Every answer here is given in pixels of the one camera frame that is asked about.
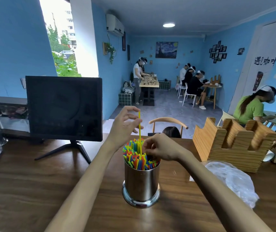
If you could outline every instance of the blue wall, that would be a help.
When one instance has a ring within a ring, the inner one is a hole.
[[[109,33],[107,36],[107,25],[105,12],[92,3],[92,12],[95,28],[96,51],[99,77],[102,78],[103,87],[103,119],[108,120],[110,115],[118,106],[118,94],[123,88],[123,82],[129,81],[132,71],[131,62],[127,61],[127,44],[130,45],[130,36],[126,33],[126,51],[122,51],[122,37]],[[110,64],[110,54],[103,54],[102,43],[109,42],[116,48],[117,52]]]
[[[178,51],[176,59],[155,58],[156,42],[158,41],[177,41]],[[146,72],[154,72],[157,74],[159,80],[168,79],[171,80],[171,87],[176,85],[177,75],[180,74],[180,70],[185,64],[190,63],[195,66],[197,70],[204,70],[202,68],[202,38],[188,38],[188,37],[132,37],[131,45],[131,61],[132,66],[139,59],[139,57],[146,57],[148,64],[144,66]]]
[[[229,109],[255,27],[272,20],[276,20],[276,11],[206,38],[203,47],[203,68],[206,71],[206,75],[208,75],[207,78],[218,74],[222,76],[221,82],[224,86],[221,90],[217,90],[216,104],[224,111],[227,112]],[[209,57],[209,49],[217,44],[219,40],[222,41],[222,45],[227,46],[227,58],[214,64],[213,59]],[[242,55],[237,55],[238,49],[243,47],[245,52]],[[267,84],[276,88],[276,79],[273,78],[275,73],[276,63],[267,81]],[[265,104],[265,110],[276,111],[276,101],[273,104]]]
[[[0,96],[26,98],[26,75],[57,76],[39,0],[0,0]]]

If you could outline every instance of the ceiling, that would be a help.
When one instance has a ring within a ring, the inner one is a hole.
[[[276,0],[93,0],[133,35],[210,34],[276,6]],[[173,28],[164,28],[174,22]]]

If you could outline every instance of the hanging plant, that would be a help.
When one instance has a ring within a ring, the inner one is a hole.
[[[110,53],[110,63],[113,63],[114,54],[117,51],[110,43],[107,43],[107,51]]]

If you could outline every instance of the door frame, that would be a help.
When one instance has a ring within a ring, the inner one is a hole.
[[[263,26],[272,24],[272,23],[276,23],[276,19],[275,20],[271,20],[271,21],[267,21],[264,22],[262,24],[259,24],[255,27],[255,31],[249,46],[249,50],[247,52],[247,56],[245,58],[241,73],[239,75],[239,79],[236,85],[236,89],[235,89],[235,93],[231,99],[230,105],[229,105],[229,109],[228,109],[228,113],[229,114],[233,114],[238,102],[240,101],[242,94],[244,92],[244,88],[245,88],[245,84],[247,81],[247,76],[251,67],[251,64],[253,62],[253,58],[255,57],[255,52],[257,50],[257,43],[258,40],[260,38],[260,34],[261,31],[263,29]]]

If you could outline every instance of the starry night painting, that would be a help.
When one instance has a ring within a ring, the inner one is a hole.
[[[176,58],[178,42],[157,42],[155,58]]]

